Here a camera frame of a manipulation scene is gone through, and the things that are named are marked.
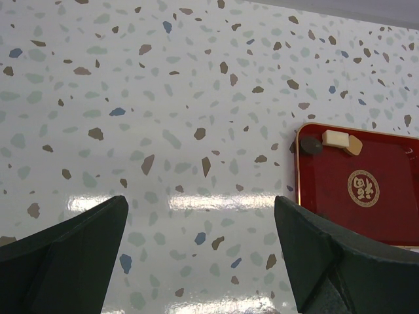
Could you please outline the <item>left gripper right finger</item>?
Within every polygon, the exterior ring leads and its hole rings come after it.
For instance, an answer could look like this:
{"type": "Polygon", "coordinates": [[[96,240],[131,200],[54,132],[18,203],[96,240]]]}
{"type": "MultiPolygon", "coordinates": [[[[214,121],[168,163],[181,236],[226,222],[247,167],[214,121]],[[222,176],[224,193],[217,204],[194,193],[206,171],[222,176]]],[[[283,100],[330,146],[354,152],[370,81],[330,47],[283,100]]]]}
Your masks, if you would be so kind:
{"type": "Polygon", "coordinates": [[[343,228],[284,196],[274,204],[299,313],[417,313],[418,253],[343,228]]]}

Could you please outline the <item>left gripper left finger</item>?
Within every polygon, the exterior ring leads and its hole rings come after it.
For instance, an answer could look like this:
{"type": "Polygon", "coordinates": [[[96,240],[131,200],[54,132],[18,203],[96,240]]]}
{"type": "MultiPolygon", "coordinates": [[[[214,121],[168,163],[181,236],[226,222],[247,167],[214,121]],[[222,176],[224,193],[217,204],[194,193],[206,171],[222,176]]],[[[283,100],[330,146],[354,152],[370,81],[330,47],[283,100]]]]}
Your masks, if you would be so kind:
{"type": "Polygon", "coordinates": [[[1,312],[100,313],[127,216],[114,196],[1,246],[1,312]]]}

